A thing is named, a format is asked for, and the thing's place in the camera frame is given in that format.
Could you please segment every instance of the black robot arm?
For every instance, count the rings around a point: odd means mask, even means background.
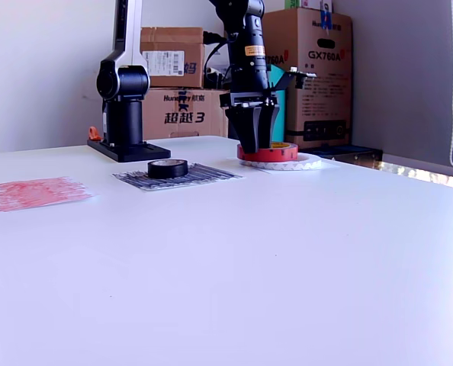
[[[277,90],[284,90],[296,79],[303,88],[307,77],[314,74],[286,72],[275,87],[268,81],[265,61],[262,0],[210,0],[223,22],[228,40],[232,83],[229,94],[221,96],[226,116],[235,128],[246,153],[271,147],[272,131],[279,113]]]

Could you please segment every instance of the red paper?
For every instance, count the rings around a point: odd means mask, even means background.
[[[13,181],[0,184],[0,212],[81,201],[93,197],[70,177]]]

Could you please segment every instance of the cardboard box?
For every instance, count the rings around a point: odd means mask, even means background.
[[[140,52],[152,87],[203,87],[203,28],[142,28]]]
[[[325,10],[325,5],[328,6],[328,11],[333,13],[332,0],[285,0],[284,8],[309,8],[315,10]]]
[[[294,8],[267,13],[263,24],[268,63],[318,75],[302,90],[294,83],[288,89],[286,141],[301,149],[350,143],[351,18],[333,14],[333,29],[327,31],[321,28],[319,11]]]
[[[224,90],[152,88],[143,101],[143,138],[228,137]]]

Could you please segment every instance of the black electrical tape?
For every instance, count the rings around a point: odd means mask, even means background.
[[[149,163],[149,178],[170,179],[188,174],[188,162],[185,160],[156,160]]]

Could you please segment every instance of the tape roll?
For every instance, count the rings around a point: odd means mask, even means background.
[[[315,155],[300,153],[298,154],[297,159],[292,162],[247,162],[245,160],[241,160],[240,164],[265,170],[278,170],[278,171],[314,170],[321,168],[321,158]]]
[[[297,145],[293,143],[272,143],[271,149],[259,149],[254,154],[245,154],[242,145],[239,145],[237,156],[247,162],[289,162],[297,159],[297,151]]]
[[[186,160],[167,159],[149,163],[149,178],[170,179],[187,175],[189,172]]]

